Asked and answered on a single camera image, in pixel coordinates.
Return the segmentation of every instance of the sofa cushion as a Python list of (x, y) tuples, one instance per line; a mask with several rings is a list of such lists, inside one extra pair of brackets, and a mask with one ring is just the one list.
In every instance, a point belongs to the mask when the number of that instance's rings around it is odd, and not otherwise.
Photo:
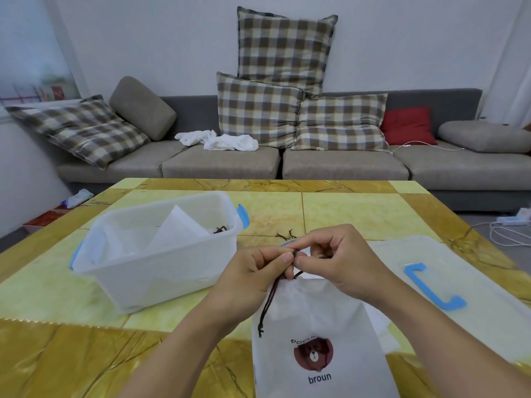
[(436, 145), (431, 133), (430, 108), (387, 110), (380, 127), (389, 145)]
[(290, 180), (408, 180), (409, 172), (386, 152), (287, 150), (283, 156), (282, 177)]
[(278, 149), (261, 146), (253, 152), (205, 151), (190, 147), (163, 163), (165, 178), (274, 179), (280, 163)]
[(476, 152), (528, 153), (531, 133), (514, 126), (491, 124), (480, 120), (448, 121), (439, 127), (445, 141)]
[[(442, 141), (438, 146), (459, 149)], [(531, 190), (531, 156), (428, 145), (402, 147), (393, 156), (428, 190)]]
[(184, 149), (179, 141), (151, 142), (111, 163), (107, 170), (71, 159), (59, 164), (57, 172), (65, 181), (81, 183), (114, 184), (126, 177), (162, 177), (162, 163)]
[(109, 100), (110, 106), (153, 141), (162, 140), (177, 113), (133, 77), (123, 77)]
[(304, 93), (218, 73), (218, 115), (222, 134), (248, 134), (261, 146), (293, 144)]
[(52, 144), (102, 169), (149, 142), (145, 134), (117, 116), (101, 95), (69, 106), (8, 106), (6, 110)]
[(294, 150), (386, 151), (380, 131), (387, 93), (305, 99), (298, 114)]
[(319, 95), (337, 15), (289, 19), (238, 7), (238, 78)]

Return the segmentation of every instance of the plaid pillow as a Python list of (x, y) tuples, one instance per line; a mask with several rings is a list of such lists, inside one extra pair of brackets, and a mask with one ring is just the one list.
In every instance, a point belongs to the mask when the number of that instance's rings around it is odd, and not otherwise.
[(295, 138), (303, 92), (238, 79), (218, 72), (218, 116), (222, 134), (249, 134), (259, 145), (287, 148)]
[(292, 150), (387, 151), (386, 101), (387, 93), (304, 100)]
[(237, 12), (238, 78), (321, 93), (337, 15), (310, 20)]
[(101, 95), (73, 106), (8, 106), (6, 110), (52, 144), (101, 169), (149, 142), (145, 134), (118, 117)]

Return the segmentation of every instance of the white drawstring bag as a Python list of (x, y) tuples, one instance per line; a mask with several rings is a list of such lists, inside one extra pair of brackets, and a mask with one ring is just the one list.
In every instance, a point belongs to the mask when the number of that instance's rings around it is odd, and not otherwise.
[(252, 320), (257, 398), (398, 398), (361, 301), (325, 279), (276, 284)]

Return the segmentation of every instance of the table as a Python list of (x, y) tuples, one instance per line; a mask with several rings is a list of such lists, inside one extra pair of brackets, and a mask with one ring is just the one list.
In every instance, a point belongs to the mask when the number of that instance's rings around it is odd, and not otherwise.
[[(70, 257), (104, 211), (203, 190), (224, 190), (249, 211), (239, 248), (345, 222), (367, 240), (428, 235), (531, 307), (531, 277), (414, 181), (130, 178), (0, 255), (0, 396), (111, 397), (122, 388), (207, 290), (117, 315), (94, 280), (68, 269)], [(436, 396), (408, 341), (390, 331), (401, 345), (386, 356), (401, 395)], [(195, 397), (253, 396), (249, 336), (246, 321), (217, 346)]]

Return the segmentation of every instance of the blue container handle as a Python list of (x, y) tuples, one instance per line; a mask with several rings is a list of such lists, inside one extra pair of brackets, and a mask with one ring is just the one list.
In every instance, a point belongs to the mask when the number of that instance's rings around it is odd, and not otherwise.
[(426, 265), (423, 263), (406, 265), (404, 272), (408, 277), (411, 278), (411, 281), (415, 282), (415, 285), (418, 286), (420, 290), (439, 308), (443, 310), (456, 310), (467, 305), (466, 301), (459, 296), (458, 294), (451, 297), (450, 301), (444, 302), (439, 296), (437, 296), (421, 279), (414, 273), (415, 271), (424, 271), (426, 270)]
[(79, 243), (79, 246), (74, 251), (74, 254), (72, 254), (72, 258), (70, 259), (70, 265), (68, 266), (71, 270), (74, 270), (74, 261), (76, 260), (77, 254), (79, 253), (79, 250), (81, 249), (81, 246), (83, 245), (84, 239)]
[(247, 210), (243, 207), (242, 204), (238, 204), (238, 207), (236, 208), (236, 212), (240, 216), (240, 219), (243, 223), (243, 228), (247, 229), (249, 227), (249, 224), (251, 221), (249, 220), (249, 214), (247, 213)]

